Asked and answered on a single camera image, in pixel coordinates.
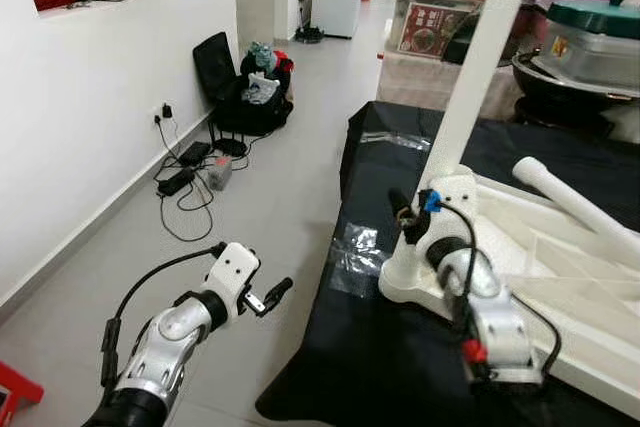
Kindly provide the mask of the open black suitcase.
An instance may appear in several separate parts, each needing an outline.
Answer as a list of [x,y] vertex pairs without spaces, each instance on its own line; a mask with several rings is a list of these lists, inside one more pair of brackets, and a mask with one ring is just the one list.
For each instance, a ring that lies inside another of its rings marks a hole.
[[[251,58],[244,56],[236,65],[230,55],[227,34],[212,35],[193,48],[198,84],[210,102],[210,129],[220,133],[264,136],[283,127],[293,111],[288,99],[292,72],[252,71]],[[278,92],[266,104],[243,102],[241,92],[250,72],[262,72],[280,81]]]

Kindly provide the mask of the flat clear plastic strip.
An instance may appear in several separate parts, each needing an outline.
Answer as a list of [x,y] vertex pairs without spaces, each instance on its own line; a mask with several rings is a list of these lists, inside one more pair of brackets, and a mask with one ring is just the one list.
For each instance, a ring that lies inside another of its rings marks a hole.
[[387,133],[384,142],[401,145],[401,147],[416,149],[416,151],[430,151],[431,143],[425,136],[417,136],[403,133]]

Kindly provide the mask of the black wok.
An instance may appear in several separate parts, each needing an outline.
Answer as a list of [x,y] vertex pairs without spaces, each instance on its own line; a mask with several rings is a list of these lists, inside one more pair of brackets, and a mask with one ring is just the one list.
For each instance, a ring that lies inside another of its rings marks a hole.
[[532,60],[538,52],[516,55],[511,60],[512,72],[521,92],[515,103],[513,121],[605,136],[613,122],[604,112],[618,107],[637,107],[639,98],[599,87],[559,80],[541,70]]

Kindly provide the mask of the black power strip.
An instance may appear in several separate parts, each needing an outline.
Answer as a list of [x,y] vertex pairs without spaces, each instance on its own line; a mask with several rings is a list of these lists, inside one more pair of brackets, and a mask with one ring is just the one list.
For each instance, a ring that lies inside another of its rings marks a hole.
[[160,197],[172,197],[177,194],[179,190],[187,188],[192,181],[195,180],[196,172],[189,167],[180,168],[178,172],[175,172],[168,179],[160,180],[157,183],[157,194]]

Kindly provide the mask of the black cloth cover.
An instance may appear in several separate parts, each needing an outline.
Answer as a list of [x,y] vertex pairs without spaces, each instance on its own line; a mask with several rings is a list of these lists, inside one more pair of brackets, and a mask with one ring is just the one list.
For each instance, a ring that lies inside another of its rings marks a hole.
[[[270,421],[334,427],[534,427],[509,401],[475,398],[448,323],[419,305],[389,302],[378,290],[396,225],[389,190],[419,180],[442,112],[370,101],[349,117],[338,174],[340,208],[325,245],[305,335],[257,399]],[[540,159],[554,175],[636,229],[639,145],[532,125],[481,120],[463,165],[515,185],[518,159]]]

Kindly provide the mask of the black mop head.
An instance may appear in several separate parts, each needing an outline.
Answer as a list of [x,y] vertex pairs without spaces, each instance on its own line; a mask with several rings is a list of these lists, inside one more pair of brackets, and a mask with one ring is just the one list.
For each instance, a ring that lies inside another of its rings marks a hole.
[[298,43],[317,44],[325,38],[323,30],[316,26],[300,26],[294,30],[293,40]]

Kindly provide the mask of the clear plastic storage box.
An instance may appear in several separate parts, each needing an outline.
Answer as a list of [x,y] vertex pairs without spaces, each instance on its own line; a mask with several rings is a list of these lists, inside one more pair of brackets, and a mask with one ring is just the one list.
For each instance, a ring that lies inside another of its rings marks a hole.
[[639,39],[550,23],[543,47],[532,62],[562,80],[636,92],[640,88]]

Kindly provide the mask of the red plastic stool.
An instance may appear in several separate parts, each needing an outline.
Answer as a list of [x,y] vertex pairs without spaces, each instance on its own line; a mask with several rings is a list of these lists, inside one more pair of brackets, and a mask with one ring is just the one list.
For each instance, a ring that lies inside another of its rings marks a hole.
[[44,396],[41,383],[0,360],[0,427],[10,427],[19,409],[40,404]]

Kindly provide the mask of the white plastic bag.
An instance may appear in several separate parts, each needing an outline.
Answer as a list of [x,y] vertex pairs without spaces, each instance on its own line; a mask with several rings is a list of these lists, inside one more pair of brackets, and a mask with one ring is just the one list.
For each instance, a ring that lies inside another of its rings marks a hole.
[[280,88],[280,81],[270,79],[262,72],[250,72],[246,76],[246,87],[241,92],[243,102],[250,104],[266,104]]

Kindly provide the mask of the black power adapter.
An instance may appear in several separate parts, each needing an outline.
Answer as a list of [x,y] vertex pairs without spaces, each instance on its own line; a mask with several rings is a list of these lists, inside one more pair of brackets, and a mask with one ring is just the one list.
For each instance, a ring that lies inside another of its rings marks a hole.
[[202,165],[212,153],[212,145],[207,142],[192,142],[182,154],[178,156],[180,165],[195,168]]

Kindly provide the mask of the wall socket with black plugs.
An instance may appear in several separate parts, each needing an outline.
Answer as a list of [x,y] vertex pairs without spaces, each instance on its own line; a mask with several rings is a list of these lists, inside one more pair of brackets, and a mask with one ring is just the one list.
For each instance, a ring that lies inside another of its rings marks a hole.
[[177,125],[172,104],[161,103],[159,107],[155,108],[152,120],[155,125],[160,127]]

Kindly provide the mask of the beige cloth covered table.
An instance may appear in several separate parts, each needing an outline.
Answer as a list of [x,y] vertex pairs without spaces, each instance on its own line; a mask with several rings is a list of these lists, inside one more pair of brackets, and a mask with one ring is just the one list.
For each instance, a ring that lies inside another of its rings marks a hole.
[[[460,63],[448,63],[438,58],[381,53],[375,99],[422,110],[444,111],[461,70]],[[493,79],[477,116],[495,121],[512,120],[515,104],[522,97],[524,92],[515,80],[515,70],[509,65],[499,66],[493,71]]]

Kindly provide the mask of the green pot lid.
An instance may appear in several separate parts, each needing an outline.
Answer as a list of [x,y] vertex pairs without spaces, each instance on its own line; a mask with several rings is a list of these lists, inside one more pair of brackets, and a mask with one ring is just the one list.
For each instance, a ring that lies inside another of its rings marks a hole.
[[640,39],[640,8],[625,0],[557,0],[548,8],[547,17],[567,28]]

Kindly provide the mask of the white plastic table leg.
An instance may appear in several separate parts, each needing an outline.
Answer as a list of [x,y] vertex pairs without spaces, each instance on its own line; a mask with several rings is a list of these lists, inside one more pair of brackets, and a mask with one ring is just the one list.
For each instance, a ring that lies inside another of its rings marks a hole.
[[[445,107],[443,120],[436,130],[428,161],[420,176],[419,185],[430,183],[435,177],[463,174],[470,171],[462,166],[461,158],[477,115],[483,106],[493,71],[497,69],[499,57],[518,12],[521,0],[485,0],[481,16],[462,63],[461,74],[454,84],[451,98]],[[476,213],[471,225],[479,226]],[[435,273],[425,261],[425,250],[417,250],[416,245],[398,240],[396,253],[381,268],[378,286],[385,298],[397,303],[417,303],[431,309],[442,309],[440,290],[445,285],[435,279]]]
[[625,261],[639,264],[639,232],[627,229],[621,222],[614,220],[607,212],[604,212],[604,209],[596,206],[579,191],[571,188],[570,185],[552,174],[539,159],[531,156],[520,159],[512,168],[512,174],[521,183],[538,189],[545,198],[557,203],[568,215],[585,223],[595,234],[603,236]]

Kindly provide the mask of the crumpled clear plastic bag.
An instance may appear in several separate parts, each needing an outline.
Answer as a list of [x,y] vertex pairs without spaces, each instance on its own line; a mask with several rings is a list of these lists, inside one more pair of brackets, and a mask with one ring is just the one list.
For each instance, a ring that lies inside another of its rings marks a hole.
[[388,258],[379,247],[379,234],[357,223],[340,223],[329,248],[329,287],[360,298],[379,294],[381,267]]

